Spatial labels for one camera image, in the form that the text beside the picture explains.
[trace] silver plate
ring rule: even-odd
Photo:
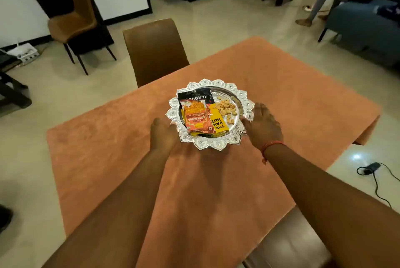
[[[240,117],[244,116],[249,121],[252,121],[254,116],[254,103],[247,99],[247,92],[238,90],[234,83],[224,83],[221,79],[216,79],[214,81],[203,79],[199,83],[189,83],[186,88],[177,90],[176,94],[200,88],[210,88],[216,103],[220,101],[217,98],[218,96],[223,99],[230,99],[235,104],[239,114],[235,116],[235,123],[233,125],[228,125],[229,131],[223,132],[220,136],[206,137],[206,135],[202,134],[192,136],[187,131],[179,111],[179,100],[177,97],[174,97],[169,100],[171,109],[168,110],[166,115],[176,124],[180,140],[187,143],[193,142],[199,150],[210,147],[221,151],[227,144],[239,145],[242,135],[246,134],[246,129],[240,121]]]

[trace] floor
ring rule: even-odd
[[[400,140],[399,75],[333,43],[332,32],[317,43],[323,29],[318,19],[311,28],[296,25],[295,19],[307,16],[301,7],[313,1],[293,0],[276,8],[272,0],[152,0],[153,14],[109,27],[117,62],[105,49],[83,56],[89,76],[56,42],[38,60],[9,71],[29,85],[33,104],[0,111],[0,203],[15,211],[0,235],[0,266],[41,267],[65,240],[46,130],[136,89],[122,30],[157,19],[174,19],[191,63],[260,35],[382,105],[384,113],[368,144],[351,145],[329,172],[371,195],[374,180],[357,175],[358,166],[380,161],[400,176],[395,146]],[[400,212],[400,183],[383,168],[377,179],[379,193]]]

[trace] person's right arm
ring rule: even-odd
[[[282,141],[280,124],[257,103],[254,121],[242,119],[261,150]],[[400,215],[373,197],[338,180],[285,145],[264,152],[297,206],[343,268],[400,267]]]

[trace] red thread bracelet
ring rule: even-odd
[[[264,156],[264,151],[269,147],[269,146],[272,146],[272,145],[276,145],[276,144],[281,144],[281,145],[284,145],[284,143],[283,142],[281,142],[281,141],[272,141],[272,142],[268,142],[268,143],[266,143],[265,145],[263,145],[263,147],[261,148],[261,154],[262,154],[262,156],[263,156],[263,164],[264,165],[266,165],[267,164],[267,158]]]

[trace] brown tablecloth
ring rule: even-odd
[[[330,77],[250,38],[49,130],[67,235],[147,152],[150,123],[168,111],[176,90],[203,78],[235,83],[265,103],[286,143],[323,169],[354,141],[364,144],[380,113]],[[179,143],[137,267],[235,267],[293,206],[248,138],[221,152]]]

